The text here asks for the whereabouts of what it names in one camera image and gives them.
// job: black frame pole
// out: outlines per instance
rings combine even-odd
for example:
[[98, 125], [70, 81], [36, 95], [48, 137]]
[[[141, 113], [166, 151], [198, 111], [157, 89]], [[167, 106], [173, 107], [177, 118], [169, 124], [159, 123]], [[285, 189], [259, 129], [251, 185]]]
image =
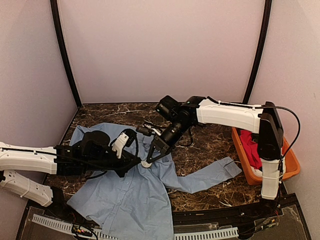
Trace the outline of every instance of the black frame pole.
[[258, 69], [259, 69], [259, 65], [260, 65], [260, 61], [261, 61], [261, 57], [262, 57], [262, 53], [264, 51], [267, 30], [268, 30], [268, 24], [269, 24], [269, 18], [270, 18], [270, 12], [271, 12], [271, 4], [272, 4], [272, 0], [265, 0], [258, 46], [256, 48], [256, 53], [255, 53], [248, 85], [246, 87], [245, 94], [244, 94], [244, 97], [242, 100], [243, 104], [248, 104], [252, 90], [254, 89], [254, 85], [255, 85], [255, 81], [257, 78], [257, 73], [258, 73]]
[[82, 106], [82, 103], [81, 103], [81, 99], [80, 99], [80, 96], [79, 96], [79, 93], [77, 90], [74, 76], [72, 74], [72, 70], [71, 70], [71, 66], [70, 66], [70, 62], [69, 62], [69, 58], [68, 58], [68, 54], [67, 54], [65, 39], [64, 39], [63, 32], [62, 32], [61, 22], [60, 22], [58, 2], [57, 2], [57, 0], [50, 0], [50, 3], [51, 3], [51, 11], [52, 11], [52, 17], [53, 17], [56, 38], [58, 40], [65, 73], [68, 78], [69, 85], [70, 85], [76, 106], [78, 108], [80, 108]]

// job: marble floor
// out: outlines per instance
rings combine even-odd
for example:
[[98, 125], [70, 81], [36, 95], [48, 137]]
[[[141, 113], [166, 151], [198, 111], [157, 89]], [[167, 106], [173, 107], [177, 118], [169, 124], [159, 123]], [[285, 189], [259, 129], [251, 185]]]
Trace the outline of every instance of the marble floor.
[[[68, 129], [63, 144], [68, 145], [76, 126], [92, 127], [99, 123], [115, 123], [133, 127], [142, 126], [144, 120], [158, 126], [168, 122], [154, 109], [155, 103], [103, 103], [84, 104]], [[178, 176], [186, 176], [225, 157], [231, 157], [241, 168], [236, 148], [231, 137], [231, 128], [207, 124], [191, 129], [194, 145], [178, 146], [172, 152]], [[179, 142], [190, 141], [186, 134]], [[86, 182], [84, 176], [48, 175], [45, 184], [63, 189], [66, 200]], [[194, 194], [168, 189], [173, 211], [196, 211], [251, 204], [259, 201], [261, 186], [248, 185], [242, 172], [237, 177], [208, 190]]]

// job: black cable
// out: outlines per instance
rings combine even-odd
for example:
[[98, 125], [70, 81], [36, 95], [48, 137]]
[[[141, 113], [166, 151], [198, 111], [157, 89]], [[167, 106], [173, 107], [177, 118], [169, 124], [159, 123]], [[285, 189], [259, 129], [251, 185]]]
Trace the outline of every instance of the black cable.
[[194, 144], [194, 137], [192, 135], [192, 132], [191, 132], [191, 127], [189, 127], [188, 129], [188, 133], [189, 133], [189, 138], [190, 138], [190, 143], [186, 144], [186, 145], [179, 145], [180, 147], [191, 147], [193, 144]]
[[159, 125], [154, 124], [151, 121], [147, 121], [147, 120], [144, 119], [144, 123], [143, 123], [142, 126], [145, 126], [145, 125], [150, 125], [151, 127], [155, 128], [155, 129], [158, 129], [158, 130], [166, 129], [168, 127], [168, 126], [159, 126]]
[[270, 224], [272, 224], [272, 222], [269, 221], [268, 223], [260, 226], [257, 230], [255, 230], [255, 231], [253, 231], [253, 232], [248, 232], [248, 233], [241, 233], [241, 235], [252, 235], [252, 234], [255, 234], [255, 233], [257, 233], [257, 232], [260, 232], [260, 231], [262, 231], [262, 230], [265, 230], [265, 229], [266, 229], [265, 227], [268, 227]]
[[210, 96], [208, 96], [207, 98], [215, 104], [220, 104], [220, 105], [225, 105], [225, 106], [234, 106], [234, 107], [241, 107], [241, 108], [243, 107], [243, 108], [249, 108], [249, 109], [253, 109], [253, 108], [255, 108], [255, 109], [282, 109], [282, 110], [286, 110], [286, 111], [290, 112], [291, 114], [293, 114], [294, 117], [296, 118], [297, 123], [298, 123], [298, 132], [297, 132], [294, 140], [292, 141], [292, 143], [288, 147], [288, 149], [282, 155], [282, 158], [284, 158], [287, 155], [287, 153], [289, 152], [289, 150], [292, 148], [292, 146], [295, 144], [295, 142], [297, 141], [297, 139], [299, 137], [300, 130], [301, 130], [300, 120], [299, 120], [297, 114], [289, 108], [286, 108], [283, 106], [256, 106], [256, 107], [253, 107], [253, 106], [245, 105], [245, 104], [234, 104], [234, 103], [230, 103], [230, 102], [218, 102], [217, 100], [214, 100]]
[[287, 148], [285, 153], [282, 155], [282, 159], [283, 159], [287, 155], [287, 153], [289, 152], [289, 150], [292, 148], [292, 146], [295, 144], [295, 142], [297, 141], [297, 139], [299, 137], [300, 130], [301, 130], [301, 123], [300, 123], [299, 117], [297, 116], [297, 114], [294, 111], [292, 111], [289, 108], [283, 107], [283, 106], [258, 106], [258, 107], [256, 107], [256, 109], [282, 109], [282, 110], [286, 110], [286, 111], [288, 111], [288, 112], [290, 112], [291, 114], [294, 115], [294, 117], [295, 117], [295, 119], [296, 119], [296, 121], [298, 123], [298, 131], [296, 133], [296, 136], [295, 136], [294, 140], [292, 141], [290, 146]]
[[56, 39], [59, 45], [60, 49], [60, 54], [61, 54], [61, 59], [64, 65], [64, 70], [66, 73], [66, 77], [68, 79], [71, 92], [74, 98], [74, 101], [76, 103], [76, 106], [78, 109], [82, 106], [81, 99], [79, 96], [79, 92], [77, 90], [77, 85], [75, 82], [75, 78], [73, 76], [72, 70], [71, 70], [71, 65], [67, 53], [67, 48], [66, 48], [66, 43], [64, 39], [64, 34], [63, 30], [61, 27], [61, 20], [59, 17], [59, 7], [58, 7], [58, 1], [57, 0], [50, 0], [51, 2], [51, 11], [52, 11], [52, 19], [53, 19], [53, 24], [55, 28], [55, 34], [56, 34]]
[[[135, 136], [135, 142], [136, 142], [136, 151], [135, 151], [135, 158], [137, 159], [138, 158], [138, 153], [139, 153], [139, 144], [138, 144], [138, 139], [137, 139], [137, 136]], [[104, 166], [100, 166], [100, 165], [97, 165], [97, 164], [94, 164], [92, 162], [88, 162], [88, 161], [85, 161], [85, 160], [82, 160], [82, 159], [78, 159], [78, 158], [75, 158], [75, 157], [71, 157], [71, 156], [65, 156], [65, 155], [60, 155], [60, 154], [57, 154], [57, 153], [53, 153], [53, 152], [47, 152], [47, 151], [34, 151], [34, 150], [30, 150], [30, 149], [21, 149], [21, 148], [10, 148], [10, 147], [2, 147], [1, 148], [2, 150], [8, 150], [8, 151], [18, 151], [18, 152], [29, 152], [29, 153], [36, 153], [36, 154], [46, 154], [46, 155], [51, 155], [51, 156], [56, 156], [56, 157], [59, 157], [59, 158], [62, 158], [62, 159], [66, 159], [66, 160], [71, 160], [71, 161], [75, 161], [75, 162], [79, 162], [79, 163], [82, 163], [82, 164], [87, 164], [87, 165], [90, 165], [90, 166], [93, 166], [93, 167], [96, 167], [98, 169], [101, 169], [101, 170], [104, 170], [105, 167]], [[108, 167], [108, 169], [106, 170], [118, 170], [117, 168], [115, 167]]]
[[262, 226], [260, 226], [260, 228], [257, 229], [257, 230], [255, 230], [254, 232], [249, 232], [249, 231], [255, 229], [256, 227], [258, 227], [259, 225], [261, 225], [265, 220], [267, 220], [268, 218], [270, 218], [270, 217], [276, 212], [276, 210], [277, 210], [277, 208], [278, 208], [278, 203], [279, 203], [280, 195], [281, 195], [281, 191], [280, 191], [280, 189], [278, 189], [277, 197], [276, 197], [276, 201], [277, 201], [277, 202], [276, 202], [276, 204], [274, 205], [274, 208], [271, 210], [270, 214], [269, 214], [266, 218], [264, 218], [264, 219], [261, 220], [258, 224], [254, 225], [253, 227], [249, 228], [248, 230], [239, 233], [239, 235], [251, 235], [251, 234], [255, 234], [256, 232], [259, 232], [259, 231], [263, 230], [264, 227], [269, 224], [269, 222], [266, 223], [266, 224], [264, 224], [264, 225], [262, 225]]
[[107, 173], [107, 171], [104, 171], [98, 175], [86, 177], [85, 180], [96, 179], [96, 178], [99, 178], [99, 177], [105, 175], [106, 173]]
[[[78, 225], [78, 229], [79, 229], [79, 230], [80, 230], [80, 228], [84, 228], [84, 229], [88, 230], [93, 236], [95, 236], [95, 239], [98, 240], [97, 234], [96, 234], [90, 227], [86, 227], [86, 226], [83, 226], [83, 225], [81, 225], [81, 224], [79, 224], [79, 223], [73, 222], [71, 229], [75, 228], [75, 225]], [[73, 232], [73, 233], [74, 233], [77, 237], [79, 237], [79, 234], [78, 234], [77, 232]]]
[[135, 141], [135, 159], [138, 158], [138, 153], [139, 153], [139, 143], [138, 143], [138, 138], [137, 135], [134, 136], [134, 141]]

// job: wire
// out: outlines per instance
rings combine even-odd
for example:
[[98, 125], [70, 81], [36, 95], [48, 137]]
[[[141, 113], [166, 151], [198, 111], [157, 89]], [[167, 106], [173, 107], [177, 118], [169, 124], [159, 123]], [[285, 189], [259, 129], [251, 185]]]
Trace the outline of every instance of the wire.
[[[72, 229], [76, 228], [75, 225], [78, 225], [78, 229], [79, 229], [79, 230], [80, 230], [80, 228], [84, 228], [84, 229], [88, 230], [88, 231], [95, 237], [95, 239], [98, 240], [97, 234], [96, 234], [90, 227], [86, 227], [86, 226], [83, 226], [83, 225], [81, 225], [81, 224], [78, 224], [78, 223], [73, 222], [73, 223], [72, 223]], [[73, 233], [76, 235], [76, 237], [77, 237], [78, 240], [80, 240], [80, 239], [87, 239], [86, 237], [88, 237], [88, 236], [81, 237], [81, 236], [79, 236], [79, 234], [78, 234], [77, 232], [73, 232]]]
[[270, 215], [268, 215], [266, 218], [264, 218], [263, 220], [261, 220], [259, 223], [257, 223], [257, 224], [254, 225], [253, 227], [249, 228], [248, 230], [246, 230], [246, 231], [244, 231], [244, 232], [239, 233], [239, 235], [253, 234], [254, 232], [250, 232], [250, 231], [253, 230], [253, 229], [256, 229], [257, 226], [263, 224], [264, 221], [267, 220], [268, 218], [270, 218], [272, 214], [273, 214], [273, 212], [270, 213]]
[[[276, 214], [276, 218], [277, 218], [277, 223], [276, 223], [276, 225], [279, 225], [279, 223], [280, 223], [280, 217], [279, 217], [279, 213], [278, 213], [278, 211], [277, 210], [274, 210], [274, 213]], [[266, 224], [264, 224], [264, 225], [262, 225], [262, 226], [260, 226], [259, 227], [259, 229], [257, 229], [257, 230], [255, 230], [255, 231], [253, 231], [253, 232], [248, 232], [248, 231], [250, 231], [250, 230], [252, 230], [252, 229], [254, 229], [254, 228], [256, 228], [257, 226], [259, 226], [261, 223], [263, 223], [265, 220], [267, 220], [269, 217], [267, 217], [267, 218], [265, 218], [263, 221], [261, 221], [259, 224], [257, 224], [255, 227], [253, 227], [253, 228], [251, 228], [251, 229], [249, 229], [249, 230], [247, 230], [247, 231], [245, 231], [245, 232], [243, 232], [243, 233], [241, 233], [242, 235], [251, 235], [251, 234], [255, 234], [255, 233], [257, 233], [257, 232], [260, 232], [260, 231], [262, 231], [262, 230], [264, 230], [265, 229], [265, 227], [270, 227], [270, 224], [274, 224], [274, 219], [270, 222], [268, 222], [268, 223], [266, 223]]]
[[89, 176], [89, 177], [86, 177], [85, 180], [90, 180], [90, 179], [96, 179], [96, 178], [99, 178], [103, 175], [105, 175], [107, 173], [107, 171], [103, 171], [102, 173], [98, 174], [98, 175], [95, 175], [95, 176]]
[[191, 147], [194, 144], [194, 137], [191, 132], [191, 127], [188, 128], [188, 133], [189, 133], [190, 143], [188, 143], [186, 145], [179, 144], [179, 147], [186, 147], [187, 148], [187, 147]]
[[276, 223], [275, 220], [272, 219], [272, 220], [269, 221], [268, 223], [260, 226], [259, 229], [255, 230], [255, 231], [253, 231], [253, 232], [242, 233], [242, 235], [252, 235], [252, 234], [255, 234], [255, 233], [257, 233], [257, 232], [260, 232], [260, 231], [266, 229], [266, 227], [271, 228], [271, 227], [273, 227], [273, 226], [278, 226], [278, 225], [279, 225], [279, 222], [280, 222], [280, 219], [278, 220], [278, 223]]
[[73, 216], [73, 222], [75, 223], [76, 222], [76, 215], [73, 212], [71, 212], [71, 214]]
[[158, 129], [158, 130], [160, 130], [161, 132], [162, 132], [162, 129], [166, 129], [166, 128], [168, 127], [168, 126], [159, 126], [159, 125], [154, 124], [154, 123], [151, 122], [151, 121], [147, 121], [147, 120], [144, 119], [144, 123], [142, 124], [142, 126], [143, 126], [143, 127], [146, 127], [146, 125], [149, 125], [149, 126], [155, 128], [155, 129]]
[[49, 211], [55, 218], [61, 219], [61, 217], [57, 216], [53, 211], [51, 211], [49, 208], [45, 209], [46, 211]]
[[299, 137], [300, 130], [301, 130], [301, 123], [300, 123], [299, 117], [297, 116], [297, 114], [294, 111], [292, 111], [289, 108], [283, 107], [283, 106], [258, 106], [255, 109], [282, 109], [282, 110], [288, 111], [288, 112], [290, 112], [291, 114], [294, 115], [294, 117], [295, 117], [295, 119], [296, 119], [296, 121], [298, 123], [298, 131], [296, 133], [296, 136], [295, 136], [294, 140], [292, 141], [290, 146], [287, 148], [285, 153], [282, 155], [282, 159], [284, 159], [285, 156], [287, 155], [287, 153], [289, 152], [289, 150], [292, 148], [292, 146], [295, 144], [295, 142], [297, 141], [297, 139]]
[[[117, 138], [115, 138], [111, 142], [110, 146], [116, 140], [117, 140]], [[138, 144], [137, 136], [134, 137], [134, 140], [135, 140], [135, 144], [136, 144], [136, 146], [135, 146], [135, 158], [137, 159], [138, 158], [138, 153], [139, 153], [139, 144]], [[46, 155], [56, 156], [56, 157], [59, 157], [59, 158], [62, 158], [62, 159], [71, 160], [71, 161], [74, 161], [74, 162], [79, 162], [79, 163], [82, 163], [82, 164], [90, 165], [90, 166], [93, 166], [93, 167], [98, 168], [100, 170], [118, 170], [118, 168], [116, 168], [116, 167], [108, 167], [107, 169], [105, 169], [105, 166], [100, 166], [100, 165], [94, 164], [94, 163], [89, 162], [89, 161], [85, 161], [85, 160], [78, 159], [78, 158], [71, 157], [71, 156], [60, 155], [60, 154], [53, 153], [53, 152], [48, 152], [48, 151], [38, 151], [38, 150], [21, 149], [21, 148], [10, 148], [10, 147], [2, 147], [1, 149], [2, 150], [7, 150], [7, 151], [29, 152], [29, 153], [35, 153], [35, 154], [46, 154]]]
[[214, 100], [212, 97], [208, 96], [207, 97], [210, 101], [212, 101], [213, 103], [215, 104], [220, 104], [220, 105], [225, 105], [225, 106], [234, 106], [234, 107], [243, 107], [243, 108], [250, 108], [250, 109], [282, 109], [282, 110], [285, 110], [285, 111], [288, 111], [290, 112], [291, 114], [294, 115], [297, 123], [298, 123], [298, 132], [294, 138], [294, 140], [292, 141], [292, 143], [290, 144], [290, 146], [287, 148], [287, 150], [285, 151], [285, 153], [282, 155], [282, 159], [283, 160], [285, 158], [285, 156], [287, 155], [287, 153], [289, 152], [289, 150], [292, 148], [292, 146], [295, 144], [295, 142], [297, 141], [298, 137], [299, 137], [299, 134], [300, 134], [300, 130], [301, 130], [301, 124], [300, 124], [300, 120], [299, 120], [299, 117], [297, 116], [297, 114], [292, 111], [291, 109], [289, 108], [286, 108], [286, 107], [283, 107], [283, 106], [258, 106], [258, 107], [253, 107], [253, 106], [250, 106], [250, 105], [246, 105], [246, 104], [237, 104], [237, 103], [231, 103], [231, 102], [221, 102], [221, 101], [217, 101], [217, 100]]

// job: white wall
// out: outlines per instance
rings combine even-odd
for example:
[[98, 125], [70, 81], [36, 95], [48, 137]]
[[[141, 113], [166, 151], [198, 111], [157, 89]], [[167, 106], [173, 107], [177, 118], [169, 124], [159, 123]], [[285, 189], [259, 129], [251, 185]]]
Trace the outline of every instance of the white wall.
[[[58, 144], [76, 112], [49, 0], [2, 0], [0, 141]], [[28, 173], [40, 181], [43, 174]], [[0, 239], [16, 238], [26, 200], [0, 190]]]
[[264, 0], [58, 2], [83, 103], [242, 101]]
[[[288, 180], [296, 192], [312, 239], [320, 230], [320, 2], [273, 1], [269, 29], [250, 103], [272, 101], [294, 110], [301, 120], [301, 135], [293, 150], [300, 175]], [[296, 120], [281, 113], [287, 139], [297, 132]]]

